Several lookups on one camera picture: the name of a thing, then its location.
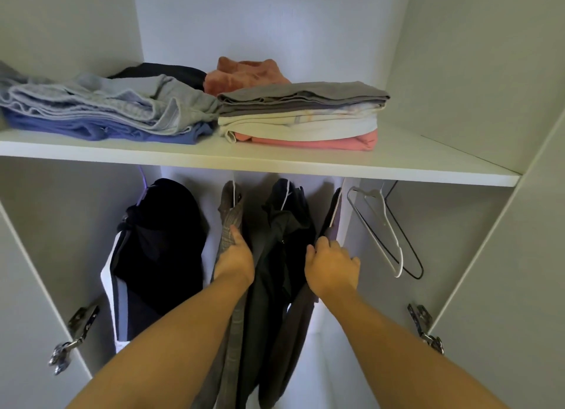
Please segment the person's left hand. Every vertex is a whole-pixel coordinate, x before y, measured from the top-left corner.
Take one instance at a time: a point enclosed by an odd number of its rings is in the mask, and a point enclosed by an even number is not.
[[[220,255],[214,270],[214,279],[235,280],[245,291],[255,279],[253,255],[240,231],[234,225],[230,226],[230,231],[236,243]]]

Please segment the metal hinge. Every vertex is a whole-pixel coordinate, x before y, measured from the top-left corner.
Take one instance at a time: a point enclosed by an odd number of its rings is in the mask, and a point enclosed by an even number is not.
[[[414,312],[412,304],[411,303],[408,304],[408,312],[410,313],[410,316],[412,317],[412,320],[416,325],[416,330],[418,331],[418,335],[430,347],[435,349],[441,355],[444,355],[445,351],[443,349],[443,342],[441,341],[441,339],[439,337],[428,334],[428,330],[432,325],[432,316],[430,315],[426,307],[423,305],[417,305],[416,309],[418,311],[418,314]]]
[[[63,342],[57,345],[49,359],[49,366],[55,366],[55,371],[53,372],[55,376],[69,367],[71,363],[71,358],[69,357],[71,351],[80,346],[84,342],[84,339],[87,338],[88,331],[99,312],[100,307],[98,305],[92,305],[88,308],[81,307],[69,320],[67,328],[73,337],[73,340],[71,342]],[[77,332],[85,318],[87,318],[87,320],[82,327],[81,333],[77,335]]]

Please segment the gray folded shirt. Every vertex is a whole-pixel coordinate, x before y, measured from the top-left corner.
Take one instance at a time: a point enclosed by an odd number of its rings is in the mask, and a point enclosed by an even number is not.
[[[237,111],[277,112],[344,106],[346,104],[385,103],[390,96],[362,82],[307,82],[302,84],[268,84],[238,89],[218,95],[220,114]]]
[[[196,122],[216,120],[219,102],[164,74],[106,79],[82,73],[55,83],[23,76],[0,61],[0,107],[52,120],[102,117],[152,134],[175,135]]]

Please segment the cabinet door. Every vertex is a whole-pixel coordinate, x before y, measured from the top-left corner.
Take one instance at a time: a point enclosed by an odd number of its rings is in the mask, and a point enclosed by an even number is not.
[[[80,354],[59,376],[47,365],[70,339],[0,203],[0,407],[60,409],[89,381]]]
[[[433,334],[512,409],[565,407],[565,125],[522,177]]]

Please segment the closet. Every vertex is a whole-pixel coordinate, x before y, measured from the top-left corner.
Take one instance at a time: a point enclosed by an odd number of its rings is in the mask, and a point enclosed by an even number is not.
[[[392,97],[372,152],[87,142],[0,117],[0,406],[63,407],[113,355],[99,274],[143,191],[140,165],[148,182],[179,181],[197,199],[206,281],[226,181],[242,186],[257,229],[279,177],[304,187],[318,229],[337,187],[387,193],[398,181],[388,204],[424,276],[394,278],[344,198],[338,240],[362,260],[361,294],[414,333],[406,306],[425,306],[445,355],[510,407],[562,407],[564,1],[0,0],[0,60],[23,73],[108,76],[144,61],[209,71],[227,55],[273,58],[293,82],[360,80]],[[355,205],[370,217],[362,197]],[[53,376],[67,321],[94,303],[85,342]],[[258,407],[253,396],[247,406]],[[322,304],[276,407],[378,407]]]

